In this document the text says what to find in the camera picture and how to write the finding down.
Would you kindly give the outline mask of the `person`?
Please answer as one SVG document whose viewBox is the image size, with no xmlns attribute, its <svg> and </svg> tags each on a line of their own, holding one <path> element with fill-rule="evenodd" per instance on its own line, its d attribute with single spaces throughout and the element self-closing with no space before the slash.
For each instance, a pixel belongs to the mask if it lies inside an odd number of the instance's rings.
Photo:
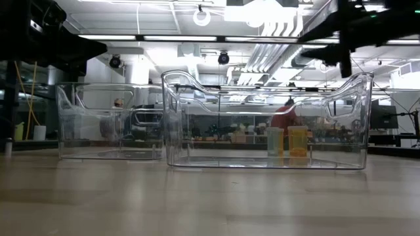
<svg viewBox="0 0 420 236">
<path fill-rule="evenodd" d="M 111 142 L 121 140 L 125 134 L 128 114 L 128 111 L 124 109 L 124 100 L 116 98 L 111 111 L 100 118 L 99 129 L 101 137 Z"/>
<path fill-rule="evenodd" d="M 276 112 L 283 112 L 287 111 L 289 108 L 291 108 L 294 105 L 294 100 L 289 99 L 284 106 L 278 108 Z M 298 125 L 298 117 L 295 113 L 295 110 L 292 109 L 290 112 L 282 114 L 282 115 L 274 115 L 272 117 L 270 126 L 271 127 L 277 127 L 277 128 L 283 128 L 286 129 L 289 126 L 295 126 Z"/>
</svg>

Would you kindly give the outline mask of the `amber bottle with orange pills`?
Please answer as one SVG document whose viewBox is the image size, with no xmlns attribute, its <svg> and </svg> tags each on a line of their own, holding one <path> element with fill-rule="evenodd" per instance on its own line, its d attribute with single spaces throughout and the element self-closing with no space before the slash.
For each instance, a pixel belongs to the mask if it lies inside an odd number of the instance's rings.
<svg viewBox="0 0 420 236">
<path fill-rule="evenodd" d="M 289 155 L 297 158 L 307 158 L 308 127 L 290 126 L 287 128 L 289 140 Z"/>
</svg>

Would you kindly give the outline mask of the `black vertical post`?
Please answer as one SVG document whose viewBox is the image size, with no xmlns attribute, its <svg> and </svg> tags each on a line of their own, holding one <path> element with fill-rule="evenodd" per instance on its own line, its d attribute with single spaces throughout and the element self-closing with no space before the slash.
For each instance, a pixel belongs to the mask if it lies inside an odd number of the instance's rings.
<svg viewBox="0 0 420 236">
<path fill-rule="evenodd" d="M 15 130 L 15 121 L 16 121 L 16 111 L 18 107 L 18 83 L 17 72 L 14 61 L 7 62 L 6 70 L 6 88 L 5 88 L 5 117 L 9 121 L 8 129 L 6 131 L 7 138 L 14 139 L 14 130 Z"/>
</svg>

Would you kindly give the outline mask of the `silver ventilation duct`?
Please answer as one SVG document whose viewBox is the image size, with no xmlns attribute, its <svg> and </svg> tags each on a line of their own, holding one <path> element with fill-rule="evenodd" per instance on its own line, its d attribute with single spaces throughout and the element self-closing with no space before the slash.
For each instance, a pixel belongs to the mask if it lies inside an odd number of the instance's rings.
<svg viewBox="0 0 420 236">
<path fill-rule="evenodd" d="M 307 58 L 301 56 L 301 54 L 296 55 L 291 61 L 292 68 L 304 68 L 307 64 Z"/>
</svg>

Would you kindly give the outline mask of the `white bucket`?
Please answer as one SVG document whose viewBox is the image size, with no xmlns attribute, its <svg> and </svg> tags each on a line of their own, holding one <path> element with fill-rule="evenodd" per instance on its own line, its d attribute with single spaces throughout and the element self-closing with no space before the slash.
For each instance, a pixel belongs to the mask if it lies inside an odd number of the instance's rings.
<svg viewBox="0 0 420 236">
<path fill-rule="evenodd" d="M 46 137 L 47 127 L 43 125 L 35 125 L 33 130 L 33 140 L 43 141 Z"/>
</svg>

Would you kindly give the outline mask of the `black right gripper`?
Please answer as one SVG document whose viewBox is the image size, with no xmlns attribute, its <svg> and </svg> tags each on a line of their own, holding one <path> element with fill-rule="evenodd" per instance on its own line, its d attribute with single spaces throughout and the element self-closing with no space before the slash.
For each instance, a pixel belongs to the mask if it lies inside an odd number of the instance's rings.
<svg viewBox="0 0 420 236">
<path fill-rule="evenodd" d="M 381 28 L 384 26 L 387 9 L 366 9 L 363 0 L 337 0 L 338 20 L 325 20 L 315 28 L 300 36 L 300 43 L 331 37 L 339 31 L 339 44 L 329 44 L 323 48 L 308 49 L 301 53 L 302 57 L 321 60 L 326 66 L 340 63 L 341 77 L 352 75 L 350 53 L 357 48 L 380 47 L 387 40 Z"/>
</svg>

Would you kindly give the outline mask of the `black computer monitor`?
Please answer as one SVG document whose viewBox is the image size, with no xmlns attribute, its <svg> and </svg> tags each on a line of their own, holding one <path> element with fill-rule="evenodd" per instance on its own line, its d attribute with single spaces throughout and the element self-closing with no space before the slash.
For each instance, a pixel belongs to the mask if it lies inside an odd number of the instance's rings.
<svg viewBox="0 0 420 236">
<path fill-rule="evenodd" d="M 372 106 L 370 116 L 372 129 L 397 129 L 398 118 L 395 106 Z"/>
</svg>

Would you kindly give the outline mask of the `black desk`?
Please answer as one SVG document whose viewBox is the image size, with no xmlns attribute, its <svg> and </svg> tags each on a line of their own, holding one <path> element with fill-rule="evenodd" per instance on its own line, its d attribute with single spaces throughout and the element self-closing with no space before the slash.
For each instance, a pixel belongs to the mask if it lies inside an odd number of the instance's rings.
<svg viewBox="0 0 420 236">
<path fill-rule="evenodd" d="M 403 140 L 418 141 L 414 134 L 371 135 L 368 140 L 369 147 L 367 148 L 367 153 L 371 155 L 420 159 L 419 143 L 413 144 L 410 147 L 402 147 Z"/>
</svg>

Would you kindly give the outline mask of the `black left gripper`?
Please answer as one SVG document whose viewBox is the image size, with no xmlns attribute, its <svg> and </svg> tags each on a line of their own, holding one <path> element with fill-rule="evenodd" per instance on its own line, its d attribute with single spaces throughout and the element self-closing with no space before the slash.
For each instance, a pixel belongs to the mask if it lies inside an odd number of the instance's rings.
<svg viewBox="0 0 420 236">
<path fill-rule="evenodd" d="M 0 37 L 0 61 L 53 66 L 82 76 L 87 72 L 87 60 L 108 51 L 104 43 L 62 31 L 66 12 L 55 0 L 19 0 L 19 17 L 20 35 L 28 35 L 34 23 L 35 31 L 55 37 L 35 41 Z"/>
</svg>

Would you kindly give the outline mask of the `black overhead frame bar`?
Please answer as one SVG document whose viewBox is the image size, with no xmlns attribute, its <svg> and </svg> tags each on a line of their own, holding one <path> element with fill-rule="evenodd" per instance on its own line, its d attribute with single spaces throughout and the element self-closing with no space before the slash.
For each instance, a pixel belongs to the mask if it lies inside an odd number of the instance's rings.
<svg viewBox="0 0 420 236">
<path fill-rule="evenodd" d="M 144 36 L 147 35 L 134 35 L 136 37 L 136 42 L 145 41 Z M 206 36 L 206 35 L 184 35 L 184 36 Z M 226 42 L 225 37 L 237 37 L 237 36 L 214 36 L 217 37 L 216 41 L 212 41 L 212 43 L 232 43 L 232 42 Z M 204 43 L 204 41 L 147 41 L 147 42 L 195 42 L 195 43 Z M 337 38 L 327 38 L 327 39 L 316 39 L 309 42 L 296 42 L 296 43 L 290 43 L 291 44 L 308 44 L 308 45 L 328 45 L 328 44 L 337 44 L 339 40 Z"/>
</svg>

